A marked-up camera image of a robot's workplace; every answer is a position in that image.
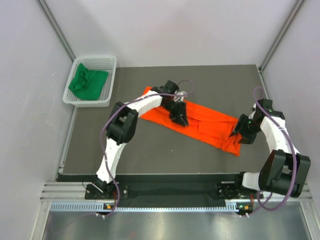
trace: gray tabletop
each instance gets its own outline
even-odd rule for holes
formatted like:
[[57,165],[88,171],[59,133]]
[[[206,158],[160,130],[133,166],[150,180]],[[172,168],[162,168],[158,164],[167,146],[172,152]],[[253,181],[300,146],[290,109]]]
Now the gray tabletop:
[[[102,160],[101,128],[116,102],[140,96],[146,86],[167,80],[194,81],[188,100],[238,118],[250,114],[253,89],[261,86],[255,65],[130,67],[116,70],[109,107],[79,108],[64,166],[64,174],[95,174]],[[189,91],[188,83],[180,89]],[[269,156],[263,133],[254,144],[242,145],[240,156],[185,136],[162,125],[139,119],[135,135],[124,148],[119,174],[188,174],[258,172]]]

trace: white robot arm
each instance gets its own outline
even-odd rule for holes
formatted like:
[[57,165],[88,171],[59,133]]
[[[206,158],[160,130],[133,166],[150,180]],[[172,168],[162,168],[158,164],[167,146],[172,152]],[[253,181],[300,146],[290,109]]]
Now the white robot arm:
[[[250,116],[242,114],[237,126],[231,135],[240,133],[240,143],[252,144],[258,132],[265,135],[269,147],[270,156],[260,172],[245,172],[242,177],[242,186],[256,191],[264,190],[272,193],[286,195],[292,177],[293,157],[288,139],[282,131],[288,134],[285,116],[282,112],[273,110],[272,100],[261,99],[258,103],[268,112],[278,126],[266,116],[256,104],[253,105],[253,113]],[[291,197],[298,197],[302,191],[310,168],[310,159],[300,155],[293,146],[297,159],[297,171]]]
[[[168,81],[165,86],[162,87],[154,87],[151,90],[149,90],[146,94],[143,96],[139,97],[139,99],[142,99],[141,101],[138,102],[133,102],[130,103],[126,106],[126,113],[132,113],[135,115],[132,119],[125,119],[125,117],[121,117],[119,114],[117,117],[118,119],[115,119],[114,123],[118,125],[123,125],[121,126],[121,133],[125,134],[125,128],[126,122],[128,126],[130,126],[133,130],[136,128],[135,124],[136,122],[132,123],[130,121],[136,121],[137,118],[139,118],[141,115],[145,114],[149,110],[163,106],[165,109],[167,109],[170,112],[170,115],[168,114],[168,117],[177,124],[184,126],[188,125],[188,120],[187,120],[187,115],[186,115],[186,105],[184,100],[184,94],[186,94],[184,91],[178,92],[179,87],[173,83],[172,81]],[[157,94],[165,93],[165,94],[175,94],[175,95],[181,95],[179,97],[172,97],[172,96],[161,96]],[[112,133],[112,125],[107,129],[107,137],[106,137],[106,148],[105,148],[105,153],[107,157],[106,159],[103,157],[101,165],[99,170],[97,171],[97,176],[99,179],[102,181],[106,182],[107,184],[112,181],[112,178],[108,174],[107,168],[106,168],[106,162],[108,165],[108,168],[112,174],[113,177],[116,176],[116,169],[117,165],[119,162],[119,158],[121,156],[121,153],[125,146],[127,145],[129,140],[125,141],[119,141],[119,136],[115,136],[115,133]],[[115,127],[115,132],[119,131],[119,128],[117,126]]]

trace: orange cloth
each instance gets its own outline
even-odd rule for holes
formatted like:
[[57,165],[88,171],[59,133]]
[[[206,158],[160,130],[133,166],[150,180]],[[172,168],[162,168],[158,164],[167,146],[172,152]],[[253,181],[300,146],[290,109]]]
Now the orange cloth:
[[240,155],[241,144],[238,143],[241,135],[229,137],[235,128],[238,119],[210,108],[186,102],[186,115],[189,126],[183,127],[171,121],[169,112],[163,107],[156,107],[141,116],[142,119],[161,124],[179,133],[198,139],[225,152]]

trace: purple cable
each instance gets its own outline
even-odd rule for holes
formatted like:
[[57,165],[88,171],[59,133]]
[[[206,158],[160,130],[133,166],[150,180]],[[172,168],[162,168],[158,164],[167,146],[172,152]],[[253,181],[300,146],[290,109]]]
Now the purple cable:
[[194,83],[191,81],[191,80],[181,80],[178,85],[182,82],[189,82],[191,83],[192,85],[192,89],[189,93],[186,93],[186,94],[183,94],[183,95],[177,95],[177,94],[169,94],[169,93],[154,93],[154,94],[151,94],[151,95],[148,95],[148,96],[144,96],[144,97],[141,97],[141,98],[137,98],[133,101],[130,101],[130,102],[127,102],[125,103],[124,105],[122,105],[110,118],[109,120],[106,122],[106,124],[103,126],[101,132],[100,132],[100,137],[99,137],[99,140],[100,140],[100,147],[102,149],[102,152],[103,152],[103,156],[104,156],[104,159],[105,159],[105,167],[106,167],[106,171],[108,172],[110,178],[112,179],[114,185],[115,185],[115,188],[116,188],[116,193],[117,193],[117,199],[116,199],[116,203],[115,203],[115,206],[114,208],[106,215],[106,217],[109,217],[110,215],[112,215],[117,206],[118,206],[118,203],[119,203],[119,200],[120,200],[120,189],[119,189],[119,186],[118,186],[118,183],[117,181],[115,180],[115,178],[112,176],[111,172],[110,172],[110,169],[108,167],[108,163],[107,163],[107,154],[106,154],[106,146],[104,146],[104,142],[103,142],[103,137],[105,135],[105,131],[107,129],[107,127],[109,126],[109,124],[111,123],[112,119],[122,110],[124,109],[126,106],[128,106],[129,104],[133,104],[133,103],[136,103],[136,102],[139,102],[139,101],[142,101],[143,99],[145,98],[150,98],[150,97],[153,97],[153,96],[170,96],[170,97],[187,97],[188,95],[190,95],[194,89],[195,89],[195,85]]
[[262,93],[263,89],[262,87],[260,86],[257,86],[254,90],[253,90],[253,97],[254,97],[254,100],[255,100],[255,103],[256,103],[256,106],[280,129],[280,131],[282,132],[282,134],[284,135],[284,137],[287,139],[288,143],[289,143],[289,146],[290,146],[290,150],[291,150],[291,153],[292,153],[292,159],[293,159],[293,169],[292,169],[292,176],[291,176],[291,182],[290,182],[290,186],[289,186],[289,189],[288,189],[288,192],[286,193],[284,199],[275,207],[272,207],[272,208],[269,208],[269,207],[266,207],[265,204],[270,200],[271,196],[272,196],[272,193],[271,195],[265,200],[265,202],[261,202],[260,200],[260,193],[261,191],[258,191],[257,193],[257,200],[258,200],[258,203],[260,204],[260,207],[267,210],[267,211],[270,211],[270,212],[273,212],[273,211],[276,211],[278,210],[279,208],[281,208],[283,205],[286,204],[288,198],[290,197],[291,193],[292,193],[292,190],[294,188],[294,185],[295,185],[295,180],[296,180],[296,174],[297,174],[297,158],[296,158],[296,153],[295,153],[295,148],[294,148],[294,145],[289,137],[289,135],[287,134],[287,132],[283,129],[281,129],[280,125],[272,118],[272,116],[267,112],[265,111],[261,105],[258,103],[258,99],[256,97],[256,92],[257,90],[260,90],[260,92]]

